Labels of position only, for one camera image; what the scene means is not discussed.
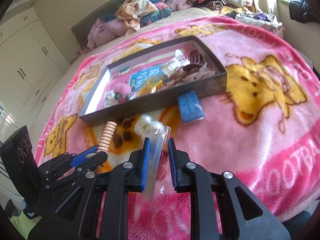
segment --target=blue book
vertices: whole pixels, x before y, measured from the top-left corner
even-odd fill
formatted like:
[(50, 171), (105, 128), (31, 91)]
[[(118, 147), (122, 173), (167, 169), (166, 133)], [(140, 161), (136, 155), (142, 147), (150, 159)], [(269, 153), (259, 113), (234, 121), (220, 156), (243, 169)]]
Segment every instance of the blue book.
[(141, 70), (137, 73), (134, 73), (130, 76), (129, 86), (132, 87), (132, 92), (136, 92), (140, 89), (143, 82), (151, 76), (154, 75), (163, 75), (160, 65), (156, 65), (145, 70)]

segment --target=white cabinet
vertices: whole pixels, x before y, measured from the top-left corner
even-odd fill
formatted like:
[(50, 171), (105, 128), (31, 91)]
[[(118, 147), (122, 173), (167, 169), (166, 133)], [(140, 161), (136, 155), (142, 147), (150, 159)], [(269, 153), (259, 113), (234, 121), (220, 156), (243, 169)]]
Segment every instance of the white cabinet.
[(37, 20), (28, 25), (28, 27), (38, 40), (46, 55), (56, 65), (56, 67), (61, 71), (61, 73), (65, 74), (68, 68), (70, 67), (70, 64), (61, 54), (57, 46), (54, 44), (49, 34), (43, 27), (41, 21)]
[(69, 67), (33, 8), (0, 26), (0, 100), (19, 124), (31, 127)]
[(0, 111), (0, 141), (5, 142), (17, 129), (18, 127)]

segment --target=cabinet door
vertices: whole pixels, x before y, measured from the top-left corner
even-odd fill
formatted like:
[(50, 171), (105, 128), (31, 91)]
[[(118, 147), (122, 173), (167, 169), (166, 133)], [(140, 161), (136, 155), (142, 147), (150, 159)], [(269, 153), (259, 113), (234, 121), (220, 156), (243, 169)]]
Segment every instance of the cabinet door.
[(0, 111), (0, 141), (5, 142), (18, 128)]
[(6, 118), (7, 122), (11, 124), (12, 127), (18, 129), (18, 127), (22, 127), (22, 123), (20, 123), (16, 118), (12, 116), (10, 112), (6, 108), (4, 108), (3, 103), (0, 101), (0, 114), (3, 118)]
[(45, 50), (47, 56), (56, 65), (56, 67), (65, 74), (70, 67), (69, 62), (62, 55), (60, 50), (54, 44), (49, 34), (46, 32), (40, 20), (37, 20), (28, 25), (32, 34), (38, 40), (40, 46)]
[(5, 41), (1, 47), (7, 53), (17, 73), (22, 75), (33, 89), (47, 71), (47, 58), (44, 49), (28, 27), (18, 31)]
[(39, 17), (32, 7), (5, 21), (0, 25), (0, 44), (4, 43), (16, 32), (38, 19)]
[(11, 100), (24, 102), (32, 91), (32, 86), (29, 82), (26, 82), (23, 74), (18, 72), (18, 68), (11, 61), (7, 49), (2, 45), (0, 46), (0, 73), (0, 96), (5, 99), (11, 98)]

